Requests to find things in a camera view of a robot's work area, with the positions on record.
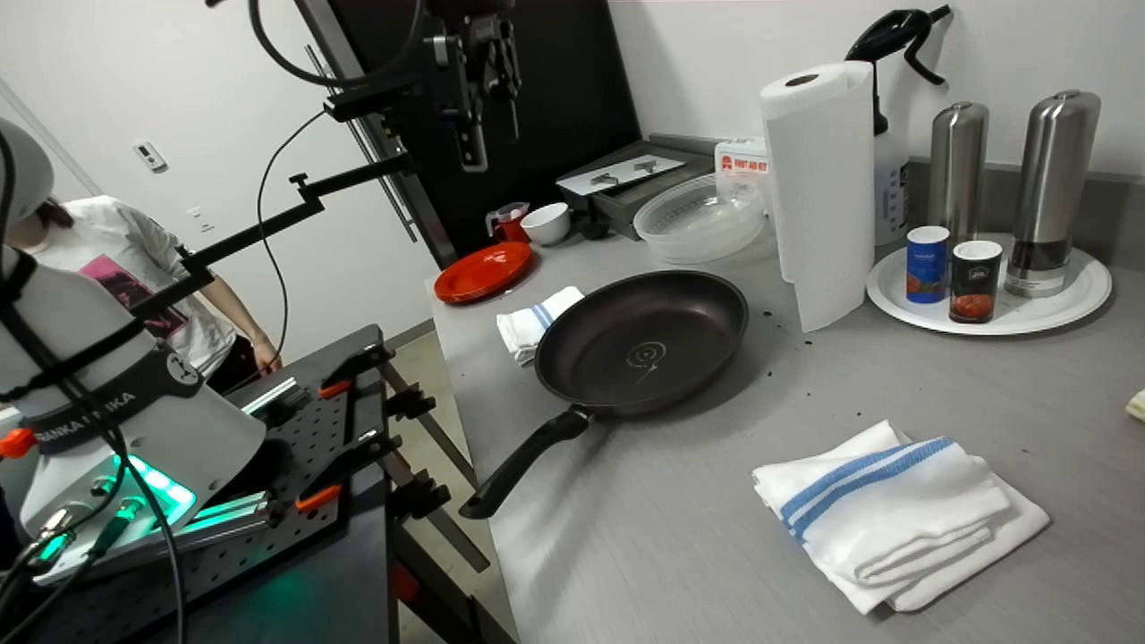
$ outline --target frying pan handle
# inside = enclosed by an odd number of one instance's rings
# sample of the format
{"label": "frying pan handle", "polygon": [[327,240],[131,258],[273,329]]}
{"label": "frying pan handle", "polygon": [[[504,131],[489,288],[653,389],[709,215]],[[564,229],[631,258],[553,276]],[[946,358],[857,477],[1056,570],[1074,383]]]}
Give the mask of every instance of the frying pan handle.
{"label": "frying pan handle", "polygon": [[472,498],[459,512],[465,520],[489,520],[547,446],[577,439],[591,422],[594,415],[587,415],[584,408],[569,408],[558,418],[544,422],[523,446],[511,451],[508,461],[502,461],[489,480],[472,489]]}

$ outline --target white dish towel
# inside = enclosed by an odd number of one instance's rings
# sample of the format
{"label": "white dish towel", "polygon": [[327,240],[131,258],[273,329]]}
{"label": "white dish towel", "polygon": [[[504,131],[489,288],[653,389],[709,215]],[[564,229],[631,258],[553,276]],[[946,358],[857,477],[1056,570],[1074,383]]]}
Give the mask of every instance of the white dish towel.
{"label": "white dish towel", "polygon": [[904,443],[891,422],[756,470],[756,494],[861,614],[919,611],[1047,527],[947,438]]}
{"label": "white dish towel", "polygon": [[502,334],[508,356],[517,365],[534,365],[538,344],[547,334],[547,325],[558,322],[562,312],[569,312],[579,296],[584,292],[577,288],[564,288],[534,309],[497,316],[497,334]]}

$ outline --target black frying pan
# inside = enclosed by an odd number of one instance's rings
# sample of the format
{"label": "black frying pan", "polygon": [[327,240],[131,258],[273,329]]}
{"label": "black frying pan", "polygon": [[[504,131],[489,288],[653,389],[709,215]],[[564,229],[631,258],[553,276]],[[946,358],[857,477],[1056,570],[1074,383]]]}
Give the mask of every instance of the black frying pan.
{"label": "black frying pan", "polygon": [[684,405],[732,362],[743,329],[743,292],[709,271],[650,271],[584,296],[538,346],[538,377],[569,411],[515,446],[463,515],[495,515],[547,446],[579,438],[594,418]]}

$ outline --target red bowl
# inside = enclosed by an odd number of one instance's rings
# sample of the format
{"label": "red bowl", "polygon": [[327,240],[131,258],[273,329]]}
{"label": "red bowl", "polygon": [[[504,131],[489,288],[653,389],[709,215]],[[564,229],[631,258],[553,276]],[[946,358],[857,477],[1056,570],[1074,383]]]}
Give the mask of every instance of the red bowl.
{"label": "red bowl", "polygon": [[465,258],[459,258],[454,264],[448,264],[437,283],[432,292],[442,306],[472,306],[472,300],[488,300],[508,288],[515,288],[534,264],[534,248],[529,245],[495,245],[482,251],[472,251]]}

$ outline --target countertop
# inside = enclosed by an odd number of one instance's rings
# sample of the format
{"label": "countertop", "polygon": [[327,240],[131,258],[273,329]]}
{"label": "countertop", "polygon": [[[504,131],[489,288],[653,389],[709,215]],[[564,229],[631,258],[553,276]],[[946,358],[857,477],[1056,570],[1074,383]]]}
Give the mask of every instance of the countertop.
{"label": "countertop", "polygon": [[[504,356],[495,316],[647,269],[634,240],[562,245],[511,292],[432,306],[480,477],[564,408]],[[1124,415],[1145,387],[1145,269],[1117,264],[1095,320],[1024,340],[932,335],[873,306],[802,335],[791,288],[773,264],[757,276],[749,346],[709,411],[591,431],[489,520],[523,642],[1145,642],[1145,427]],[[752,470],[881,418],[987,457],[1047,535],[919,614],[861,619],[762,508]]]}

